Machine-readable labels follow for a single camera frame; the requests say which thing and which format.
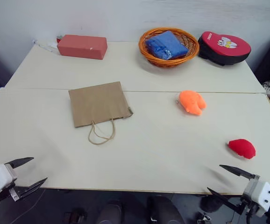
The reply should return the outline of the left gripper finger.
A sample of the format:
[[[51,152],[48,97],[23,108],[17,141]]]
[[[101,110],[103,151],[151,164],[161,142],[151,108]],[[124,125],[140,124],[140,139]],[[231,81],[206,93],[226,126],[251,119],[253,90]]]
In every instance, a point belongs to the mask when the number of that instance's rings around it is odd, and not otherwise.
[[[19,158],[19,159],[9,161],[9,162],[5,163],[5,165],[10,166],[12,169],[15,169],[15,168],[20,167],[20,166],[24,165],[25,163],[33,160],[33,159],[34,159],[34,157]]]
[[[19,197],[19,200],[24,199],[24,198],[28,197],[29,195],[35,193],[46,182],[47,179],[48,178],[46,177],[46,178],[32,184],[29,187],[15,186],[14,190],[15,190],[17,196]]]

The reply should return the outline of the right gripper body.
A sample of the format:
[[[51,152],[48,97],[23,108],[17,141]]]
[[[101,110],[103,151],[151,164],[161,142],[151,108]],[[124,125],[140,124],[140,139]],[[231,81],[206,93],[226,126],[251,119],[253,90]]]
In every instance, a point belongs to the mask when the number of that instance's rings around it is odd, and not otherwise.
[[[239,205],[240,211],[247,211],[251,216],[255,215],[259,208],[259,175],[247,175],[247,174],[237,174],[237,176],[243,176],[249,180],[246,188],[241,196],[241,204]]]

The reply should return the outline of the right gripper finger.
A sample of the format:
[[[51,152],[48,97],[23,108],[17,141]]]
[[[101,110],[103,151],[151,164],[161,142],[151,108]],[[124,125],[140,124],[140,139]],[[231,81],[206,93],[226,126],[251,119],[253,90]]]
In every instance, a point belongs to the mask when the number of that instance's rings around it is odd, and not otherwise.
[[[254,179],[255,178],[255,175],[254,174],[251,174],[245,170],[242,170],[240,168],[237,168],[237,167],[232,167],[232,166],[229,166],[229,165],[219,165],[220,167],[224,168],[225,170],[233,173],[234,175],[236,176],[243,176],[247,179]]]
[[[216,199],[218,199],[219,201],[221,201],[225,206],[227,206],[228,208],[230,208],[233,211],[240,211],[240,206],[237,206],[237,205],[234,205],[234,204],[230,203],[225,196],[219,194],[218,192],[212,190],[211,188],[207,187],[207,189],[210,191],[210,193]]]

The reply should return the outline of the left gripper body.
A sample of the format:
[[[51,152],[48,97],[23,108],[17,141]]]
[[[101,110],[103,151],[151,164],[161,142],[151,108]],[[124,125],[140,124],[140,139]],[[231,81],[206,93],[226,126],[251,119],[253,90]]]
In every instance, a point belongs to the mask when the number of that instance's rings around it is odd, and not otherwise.
[[[17,180],[17,174],[15,173],[14,169],[11,167],[10,164],[5,164],[5,167],[10,178],[7,181],[7,185],[4,187],[4,189],[7,191],[7,193],[9,193],[9,195],[14,201],[18,201],[20,197],[15,190],[15,181]]]

